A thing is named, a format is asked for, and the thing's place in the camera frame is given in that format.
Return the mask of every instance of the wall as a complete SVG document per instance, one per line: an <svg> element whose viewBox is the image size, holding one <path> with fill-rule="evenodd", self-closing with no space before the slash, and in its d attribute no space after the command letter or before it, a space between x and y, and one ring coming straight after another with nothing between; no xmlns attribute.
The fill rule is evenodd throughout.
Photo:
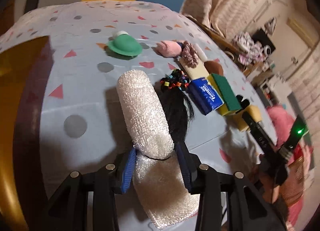
<svg viewBox="0 0 320 231"><path fill-rule="evenodd" d="M247 24L250 23L254 15L259 12L260 7L266 1L267 0L260 0L260 6L252 13L251 18L247 20ZM311 36L319 38L319 35L317 28L314 25L317 21L313 21L314 24L311 23L307 18L309 13L307 11L303 13L300 12L304 7L306 9L306 4L303 3L305 0L281 1L285 2L287 6L282 3L274 2L264 15L256 23L247 26L246 30L249 33L254 33L260 27L263 28L266 21L272 17L277 17L275 32L273 36L269 36L276 47L276 50L272 53L270 58L275 62L276 71L281 71L284 74L284 77L288 77L296 69L296 66L292 64L292 57L298 58L299 63L301 63L310 52L305 42L286 24L288 17L295 18L306 30L308 30ZM297 11L296 6L300 6L301 9Z"/></svg>

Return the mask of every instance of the green and yellow sponge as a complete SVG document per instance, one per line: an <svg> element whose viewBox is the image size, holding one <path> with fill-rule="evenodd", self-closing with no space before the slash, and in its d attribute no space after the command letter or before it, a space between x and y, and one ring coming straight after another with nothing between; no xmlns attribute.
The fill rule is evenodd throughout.
<svg viewBox="0 0 320 231"><path fill-rule="evenodd" d="M224 100L224 104L218 108L220 115L233 115L241 109L238 99L224 76L212 73L208 76L208 80L211 86L215 88L220 97Z"/></svg>

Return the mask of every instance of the brown mesh fabric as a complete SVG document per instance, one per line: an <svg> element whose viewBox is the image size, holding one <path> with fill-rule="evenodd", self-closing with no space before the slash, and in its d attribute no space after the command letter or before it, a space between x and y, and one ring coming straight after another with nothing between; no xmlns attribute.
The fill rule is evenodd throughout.
<svg viewBox="0 0 320 231"><path fill-rule="evenodd" d="M280 193L288 207L296 203L303 195L303 157L290 164L289 169L289 176L280 187Z"/></svg>

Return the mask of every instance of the white ball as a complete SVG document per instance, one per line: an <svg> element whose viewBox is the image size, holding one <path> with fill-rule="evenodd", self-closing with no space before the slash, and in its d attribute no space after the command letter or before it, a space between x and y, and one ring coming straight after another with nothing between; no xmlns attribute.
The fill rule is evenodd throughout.
<svg viewBox="0 0 320 231"><path fill-rule="evenodd" d="M113 39L115 39L116 37L118 37L119 35L122 35L122 34L128 34L126 31L118 31L118 32L114 32L112 34L112 37Z"/></svg>

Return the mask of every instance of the silver screw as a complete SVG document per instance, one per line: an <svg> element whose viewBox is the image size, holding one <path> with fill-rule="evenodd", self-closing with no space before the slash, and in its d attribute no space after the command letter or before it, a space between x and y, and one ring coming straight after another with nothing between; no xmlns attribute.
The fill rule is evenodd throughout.
<svg viewBox="0 0 320 231"><path fill-rule="evenodd" d="M243 178L243 177L244 177L244 175L243 175L242 172L236 172L236 173L235 173L235 176L236 176L237 178Z"/></svg>
<svg viewBox="0 0 320 231"><path fill-rule="evenodd" d="M79 176L79 172L78 171L74 171L72 173L70 173L71 178L76 178Z"/></svg>
<svg viewBox="0 0 320 231"><path fill-rule="evenodd" d="M206 170L208 170L208 169L209 169L209 166L208 166L208 165L206 165L206 164L200 164L200 165L199 165L199 168L200 168L201 170L206 171Z"/></svg>
<svg viewBox="0 0 320 231"><path fill-rule="evenodd" d="M116 166L115 166L114 164L107 164L107 165L106 165L106 169L107 169L107 170L110 170L110 171L114 170L115 167L116 167Z"/></svg>

